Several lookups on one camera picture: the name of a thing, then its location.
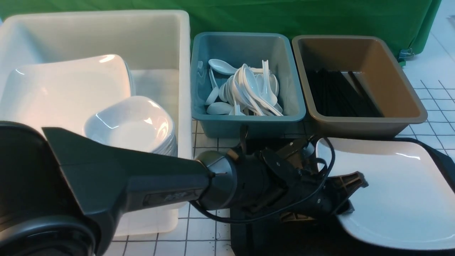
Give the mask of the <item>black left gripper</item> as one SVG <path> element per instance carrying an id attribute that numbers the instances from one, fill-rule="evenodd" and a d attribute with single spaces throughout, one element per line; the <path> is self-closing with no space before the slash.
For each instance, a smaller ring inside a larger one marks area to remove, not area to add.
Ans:
<path id="1" fill-rule="evenodd" d="M 369 186 L 359 171 L 329 177 L 334 160 L 315 157 L 310 140 L 299 138 L 277 151 L 265 147 L 247 154 L 246 149 L 245 141 L 231 149 L 237 179 L 231 208 L 248 218 L 279 215 L 284 223 L 351 214 L 355 208 L 348 199 Z"/>

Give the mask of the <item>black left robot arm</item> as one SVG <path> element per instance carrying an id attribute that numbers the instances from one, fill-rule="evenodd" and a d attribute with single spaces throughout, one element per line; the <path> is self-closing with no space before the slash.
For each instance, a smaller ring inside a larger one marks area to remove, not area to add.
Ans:
<path id="1" fill-rule="evenodd" d="M 121 217 L 189 202 L 217 222 L 250 224 L 275 214 L 315 219 L 351 213 L 350 196 L 368 183 L 361 172 L 330 177 L 289 158 L 313 154 L 310 140 L 247 154 L 240 143 L 196 159 L 116 148 L 59 127 L 44 134 L 1 121 L 1 255 L 102 256 Z"/>

